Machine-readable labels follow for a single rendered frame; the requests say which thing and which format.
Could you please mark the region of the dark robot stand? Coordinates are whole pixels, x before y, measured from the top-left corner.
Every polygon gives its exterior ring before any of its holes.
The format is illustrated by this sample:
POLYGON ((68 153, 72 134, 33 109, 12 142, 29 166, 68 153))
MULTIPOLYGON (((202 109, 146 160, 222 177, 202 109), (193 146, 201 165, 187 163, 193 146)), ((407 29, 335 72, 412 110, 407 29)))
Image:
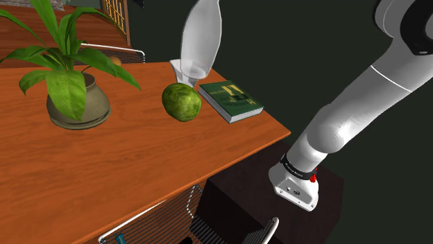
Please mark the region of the dark robot stand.
POLYGON ((318 205, 301 209, 278 196, 268 176, 288 149, 278 141, 208 178, 196 215, 227 244, 241 244, 273 217, 280 222, 269 244, 325 244, 341 217, 343 179, 320 167, 318 205))

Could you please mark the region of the green plant in olive pot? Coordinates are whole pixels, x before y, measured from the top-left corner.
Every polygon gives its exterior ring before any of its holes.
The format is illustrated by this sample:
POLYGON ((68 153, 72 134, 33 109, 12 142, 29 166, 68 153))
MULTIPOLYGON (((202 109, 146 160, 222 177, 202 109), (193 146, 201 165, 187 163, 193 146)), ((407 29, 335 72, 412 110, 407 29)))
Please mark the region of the green plant in olive pot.
POLYGON ((123 67, 96 49, 80 49, 83 40, 77 38, 76 20, 83 14, 99 15, 108 21, 109 16, 91 7, 78 7, 71 14, 57 21, 50 0, 29 0, 57 47, 29 46, 15 49, 5 59, 23 60, 46 67, 25 74, 19 81, 23 93, 33 85, 44 81, 47 87, 46 108, 51 121, 58 127, 68 130, 84 130, 103 123, 110 115, 108 97, 96 84, 96 78, 84 69, 75 70, 75 61, 87 68, 118 77, 136 88, 137 81, 123 67))

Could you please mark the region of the window with yellow lattice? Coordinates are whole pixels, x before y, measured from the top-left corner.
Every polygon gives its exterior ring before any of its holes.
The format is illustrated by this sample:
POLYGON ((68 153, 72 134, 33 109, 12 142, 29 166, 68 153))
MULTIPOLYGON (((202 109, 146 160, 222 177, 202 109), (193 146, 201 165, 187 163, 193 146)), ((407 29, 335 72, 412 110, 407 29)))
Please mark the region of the window with yellow lattice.
POLYGON ((116 23, 116 28, 121 36, 130 46, 130 29, 128 19, 128 1, 127 0, 101 0, 103 13, 111 17, 116 23))

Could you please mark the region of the tall white vase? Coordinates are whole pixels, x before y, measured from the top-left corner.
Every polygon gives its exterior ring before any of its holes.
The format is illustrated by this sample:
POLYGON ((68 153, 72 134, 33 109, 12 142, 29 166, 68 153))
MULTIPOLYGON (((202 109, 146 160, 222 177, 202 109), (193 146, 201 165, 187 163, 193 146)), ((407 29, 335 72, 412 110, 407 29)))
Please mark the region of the tall white vase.
POLYGON ((170 64, 179 83, 194 87, 206 78, 217 56, 222 35, 220 0, 198 0, 182 30, 180 58, 170 64))

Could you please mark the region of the green cabbage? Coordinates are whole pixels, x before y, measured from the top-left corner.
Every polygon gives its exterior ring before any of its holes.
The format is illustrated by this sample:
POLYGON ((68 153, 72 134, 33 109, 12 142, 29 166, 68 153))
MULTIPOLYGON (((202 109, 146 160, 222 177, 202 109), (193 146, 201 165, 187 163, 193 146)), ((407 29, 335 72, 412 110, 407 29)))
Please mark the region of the green cabbage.
POLYGON ((189 85, 173 83, 162 93, 162 104, 168 115, 180 122, 195 119, 201 111, 201 97, 189 85))

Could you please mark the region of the green book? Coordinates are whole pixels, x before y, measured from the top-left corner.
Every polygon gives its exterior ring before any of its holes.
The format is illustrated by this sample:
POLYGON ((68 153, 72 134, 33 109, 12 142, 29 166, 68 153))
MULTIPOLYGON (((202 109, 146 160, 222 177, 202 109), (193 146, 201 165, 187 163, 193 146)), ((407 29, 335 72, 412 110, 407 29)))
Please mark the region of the green book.
POLYGON ((198 92, 228 123, 255 116, 264 109, 231 80, 202 84, 198 92))

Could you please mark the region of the wooden table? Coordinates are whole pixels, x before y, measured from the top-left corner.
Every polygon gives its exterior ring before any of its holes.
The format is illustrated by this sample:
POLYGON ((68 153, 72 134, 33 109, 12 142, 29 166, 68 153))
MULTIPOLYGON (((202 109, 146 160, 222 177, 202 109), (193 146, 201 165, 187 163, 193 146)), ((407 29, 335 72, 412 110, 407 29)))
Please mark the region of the wooden table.
MULTIPOLYGON (((37 37, 34 37, 33 34, 21 26, 0 17, 0 59, 6 57, 15 49, 32 45, 57 46, 35 9, 3 5, 0 5, 0 9, 14 15, 37 34, 37 37)), ((81 15, 76 21, 76 30, 77 38, 85 40, 89 44, 128 47, 127 41, 121 36, 121 33, 112 24, 109 24, 106 19, 98 18, 96 15, 81 15)))
POLYGON ((111 115, 65 130, 44 83, 22 92, 26 69, 0 69, 0 244, 83 243, 289 134, 266 112, 227 123, 208 104, 181 123, 161 102, 168 63, 126 70, 139 88, 93 69, 111 115))

